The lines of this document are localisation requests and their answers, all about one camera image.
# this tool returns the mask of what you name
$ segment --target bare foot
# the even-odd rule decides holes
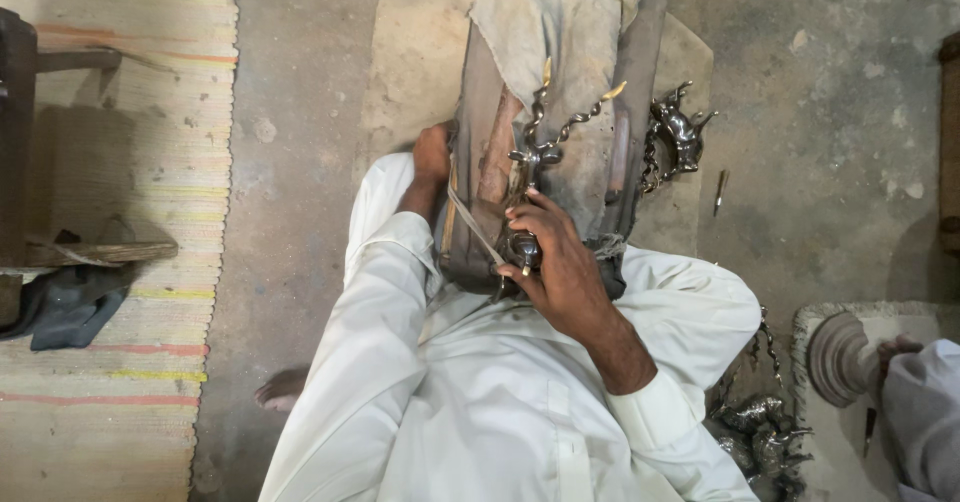
[[[297,367],[276,373],[253,394],[256,404],[265,410],[290,412],[304,392],[310,367]]]

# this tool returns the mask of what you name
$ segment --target shirt cuff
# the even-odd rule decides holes
[[[665,447],[689,433],[706,414],[699,387],[679,384],[659,370],[650,384],[628,395],[606,394],[606,405],[637,453]]]

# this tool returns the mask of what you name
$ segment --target gold antler tip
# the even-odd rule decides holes
[[[546,56],[546,63],[543,64],[543,85],[550,83],[550,71],[553,66],[553,58]]]
[[[606,93],[604,93],[603,96],[600,97],[600,103],[603,103],[603,102],[605,102],[605,101],[609,101],[609,100],[615,98],[616,96],[620,95],[620,92],[623,91],[623,87],[626,86],[626,85],[627,85],[627,81],[624,80],[623,82],[620,82],[620,85],[619,85],[619,86],[617,86],[617,87],[613,88],[612,90],[607,91]]]

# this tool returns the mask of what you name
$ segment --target white fabric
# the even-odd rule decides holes
[[[410,154],[364,178],[343,294],[260,500],[756,500],[697,423],[760,322],[736,275],[631,247],[616,305],[659,373],[608,396],[529,303],[439,286],[427,223],[394,214],[411,179]]]
[[[904,500],[960,502],[960,345],[941,338],[890,361],[883,413],[910,487]]]

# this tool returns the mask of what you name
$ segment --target metal sculpture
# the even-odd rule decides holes
[[[795,502],[805,487],[796,468],[813,457],[793,453],[790,446],[813,430],[793,428],[795,423],[786,417],[784,400],[774,395],[758,395],[732,407],[728,399],[736,373],[720,379],[720,396],[710,411],[710,418],[719,424],[711,432],[719,430],[714,432],[717,444],[737,464],[751,487],[762,481],[772,482],[781,492],[780,502]]]
[[[540,188],[541,166],[554,165],[560,163],[563,159],[564,155],[560,150],[559,144],[570,138],[570,128],[572,128],[574,124],[589,122],[591,118],[600,114],[601,105],[620,95],[623,87],[627,85],[626,82],[622,82],[619,86],[601,95],[600,100],[595,102],[588,112],[570,115],[566,123],[559,128],[556,139],[547,139],[540,143],[537,141],[537,129],[544,119],[544,100],[546,99],[547,88],[550,86],[551,66],[552,60],[548,57],[546,58],[546,63],[543,65],[543,85],[534,91],[534,103],[530,107],[533,118],[523,126],[523,148],[522,150],[515,149],[510,152],[510,159],[522,165],[523,169],[521,172],[524,178],[522,192],[514,197],[510,205],[529,202],[526,190],[530,187],[534,189]],[[537,243],[537,236],[527,230],[512,230],[509,228],[506,230],[506,233],[507,256],[505,258],[519,266],[522,269],[523,275],[530,275],[531,272],[540,267],[541,260],[543,259],[540,244]],[[501,279],[500,290],[497,296],[501,296],[504,290],[505,283],[503,279]]]
[[[704,155],[704,127],[720,113],[711,112],[703,121],[694,123],[680,110],[681,99],[687,95],[685,89],[692,84],[692,80],[687,80],[676,89],[667,91],[663,97],[650,102],[650,126],[643,140],[643,163],[646,167],[640,176],[642,195],[654,191],[677,175],[697,172],[700,168],[700,158]],[[698,112],[694,118],[702,118],[703,115],[703,112]],[[663,176],[658,176],[657,139],[662,140],[673,153],[670,169]]]
[[[680,101],[687,94],[685,88],[693,85],[693,80],[687,80],[677,89],[667,91],[660,99],[653,99],[650,103],[651,130],[655,137],[676,152],[673,167],[664,175],[663,181],[670,181],[678,174],[694,173],[700,168],[700,158],[704,155],[703,130],[707,122],[719,112],[711,112],[706,118],[694,123],[680,110]],[[698,112],[694,118],[702,118],[703,112]]]

